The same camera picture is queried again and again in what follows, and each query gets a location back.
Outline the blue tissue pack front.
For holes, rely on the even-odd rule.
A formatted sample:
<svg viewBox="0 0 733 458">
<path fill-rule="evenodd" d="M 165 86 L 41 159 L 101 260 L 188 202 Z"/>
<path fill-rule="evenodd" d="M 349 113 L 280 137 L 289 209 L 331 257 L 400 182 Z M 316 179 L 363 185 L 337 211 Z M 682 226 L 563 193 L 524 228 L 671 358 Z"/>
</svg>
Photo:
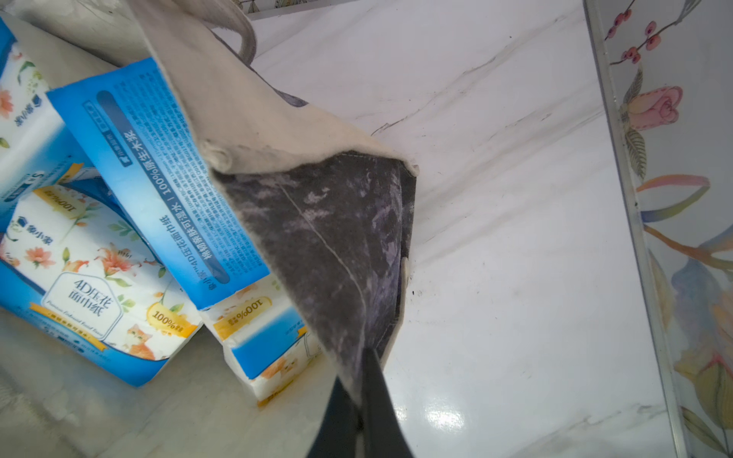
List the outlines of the blue tissue pack front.
<svg viewBox="0 0 733 458">
<path fill-rule="evenodd" d="M 145 59 L 49 92 L 137 232 L 204 310 L 270 271 L 207 166 L 158 65 Z"/>
</svg>

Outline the beige canvas tote bag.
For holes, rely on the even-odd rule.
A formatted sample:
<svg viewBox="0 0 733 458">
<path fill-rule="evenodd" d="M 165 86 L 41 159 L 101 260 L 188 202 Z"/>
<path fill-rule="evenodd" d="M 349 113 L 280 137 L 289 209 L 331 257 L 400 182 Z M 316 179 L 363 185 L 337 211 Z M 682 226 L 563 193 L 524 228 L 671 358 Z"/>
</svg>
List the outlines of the beige canvas tote bag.
<svg viewBox="0 0 733 458">
<path fill-rule="evenodd" d="M 373 137 L 253 69 L 257 39 L 231 1 L 118 1 L 183 110 L 215 187 L 284 281 L 338 379 L 362 403 L 400 327 L 416 170 Z"/>
</svg>

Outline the blue white tissue pack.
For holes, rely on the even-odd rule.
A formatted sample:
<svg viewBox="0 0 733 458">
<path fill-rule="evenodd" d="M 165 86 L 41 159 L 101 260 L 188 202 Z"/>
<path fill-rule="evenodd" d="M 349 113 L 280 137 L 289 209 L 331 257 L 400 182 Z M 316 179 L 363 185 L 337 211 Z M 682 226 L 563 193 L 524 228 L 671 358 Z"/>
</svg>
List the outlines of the blue white tissue pack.
<svg viewBox="0 0 733 458">
<path fill-rule="evenodd" d="M 1 219 L 40 187 L 85 179 L 94 168 L 47 97 L 50 86 L 1 21 Z"/>
</svg>

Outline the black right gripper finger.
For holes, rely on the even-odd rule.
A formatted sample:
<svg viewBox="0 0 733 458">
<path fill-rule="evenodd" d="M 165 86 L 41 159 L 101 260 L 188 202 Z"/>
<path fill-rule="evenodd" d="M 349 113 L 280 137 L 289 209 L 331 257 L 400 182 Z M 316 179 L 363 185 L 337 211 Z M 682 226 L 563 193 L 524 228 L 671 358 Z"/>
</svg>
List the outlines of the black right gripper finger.
<svg viewBox="0 0 733 458">
<path fill-rule="evenodd" d="M 355 404 L 339 380 L 334 383 L 308 458 L 413 457 L 375 350 L 363 352 L 362 368 L 362 403 Z"/>
</svg>

